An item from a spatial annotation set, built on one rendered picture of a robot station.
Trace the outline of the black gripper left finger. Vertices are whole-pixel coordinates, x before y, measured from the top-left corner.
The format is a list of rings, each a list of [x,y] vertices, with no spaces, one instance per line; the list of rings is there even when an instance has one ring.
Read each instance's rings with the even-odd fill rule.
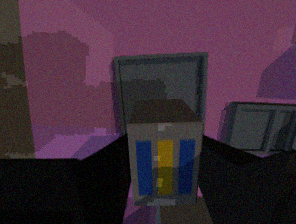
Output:
[[[65,211],[73,224],[123,224],[130,183],[127,133],[82,160],[0,158],[0,210]]]

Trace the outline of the brown flat panel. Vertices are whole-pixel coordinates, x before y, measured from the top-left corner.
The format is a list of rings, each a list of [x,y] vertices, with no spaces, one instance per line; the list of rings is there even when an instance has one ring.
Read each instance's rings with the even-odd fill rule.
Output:
[[[0,158],[36,158],[19,0],[0,0]]]

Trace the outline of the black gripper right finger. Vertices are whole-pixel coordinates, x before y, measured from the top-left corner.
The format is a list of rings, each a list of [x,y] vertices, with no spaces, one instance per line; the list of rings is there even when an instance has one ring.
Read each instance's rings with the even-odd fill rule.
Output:
[[[281,224],[296,151],[258,157],[203,135],[198,186],[214,224]]]

